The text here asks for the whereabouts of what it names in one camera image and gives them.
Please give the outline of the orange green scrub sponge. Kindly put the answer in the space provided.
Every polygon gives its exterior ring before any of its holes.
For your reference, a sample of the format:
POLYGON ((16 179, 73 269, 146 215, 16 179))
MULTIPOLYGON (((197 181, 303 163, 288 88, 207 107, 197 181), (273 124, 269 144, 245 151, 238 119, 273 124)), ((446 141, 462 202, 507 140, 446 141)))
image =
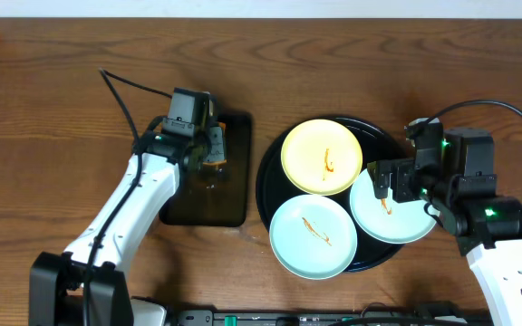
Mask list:
POLYGON ((204 165, 218 166, 227 162, 225 129, 226 124, 223 122, 218 122, 209 129, 210 151, 204 159, 204 165))

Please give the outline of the light blue plate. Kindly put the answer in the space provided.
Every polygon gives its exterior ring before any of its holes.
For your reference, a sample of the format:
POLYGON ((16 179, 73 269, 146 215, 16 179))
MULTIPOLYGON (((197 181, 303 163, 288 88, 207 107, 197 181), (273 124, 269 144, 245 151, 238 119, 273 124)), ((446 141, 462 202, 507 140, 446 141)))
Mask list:
POLYGON ((424 211, 422 200, 397 203, 388 196, 374 195, 371 177, 364 170, 350 192, 350 208, 357 225, 371 237, 388 244, 403 245, 417 241, 429 233, 436 221, 424 211))
POLYGON ((310 280, 342 273, 358 248, 350 215, 332 199, 318 195, 300 195, 285 201, 271 219, 269 240, 285 269, 310 280))

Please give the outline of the yellow plate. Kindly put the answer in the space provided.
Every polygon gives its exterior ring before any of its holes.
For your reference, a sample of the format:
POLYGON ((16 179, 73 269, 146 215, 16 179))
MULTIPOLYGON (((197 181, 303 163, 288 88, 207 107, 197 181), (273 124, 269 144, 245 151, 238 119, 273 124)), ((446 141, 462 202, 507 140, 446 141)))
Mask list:
POLYGON ((308 194, 331 196, 358 178, 363 150, 349 128, 326 119, 304 121, 285 136, 281 164, 286 177, 308 194))

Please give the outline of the light blue plate front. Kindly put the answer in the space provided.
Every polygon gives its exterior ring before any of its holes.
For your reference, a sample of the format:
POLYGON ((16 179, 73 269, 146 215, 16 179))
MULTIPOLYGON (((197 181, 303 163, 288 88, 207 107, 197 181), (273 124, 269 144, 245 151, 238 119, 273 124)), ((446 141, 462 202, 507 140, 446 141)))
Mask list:
POLYGON ((350 215, 332 199, 318 195, 300 195, 285 201, 271 219, 269 240, 285 269, 310 280, 342 273, 358 248, 350 215))

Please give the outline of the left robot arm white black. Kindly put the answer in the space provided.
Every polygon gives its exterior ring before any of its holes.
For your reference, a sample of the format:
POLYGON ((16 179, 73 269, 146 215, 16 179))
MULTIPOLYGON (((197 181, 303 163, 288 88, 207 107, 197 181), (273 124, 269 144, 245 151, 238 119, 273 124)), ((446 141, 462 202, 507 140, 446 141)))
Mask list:
POLYGON ((174 122, 138 136, 128 167, 100 213, 62 254, 43 252, 29 278, 31 325, 163 325, 165 306, 133 298, 127 274, 140 243, 182 175, 225 159, 226 125, 187 132, 174 122))

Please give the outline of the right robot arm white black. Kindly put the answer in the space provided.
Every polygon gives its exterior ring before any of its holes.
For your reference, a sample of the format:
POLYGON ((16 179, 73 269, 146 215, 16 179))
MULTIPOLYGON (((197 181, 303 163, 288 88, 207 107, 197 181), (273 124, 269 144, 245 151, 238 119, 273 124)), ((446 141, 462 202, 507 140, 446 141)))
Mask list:
POLYGON ((522 325, 522 204, 497 193, 494 141, 483 129, 443 129, 413 137, 414 158, 368 165, 376 198, 422 201, 454 235, 496 325, 522 325))

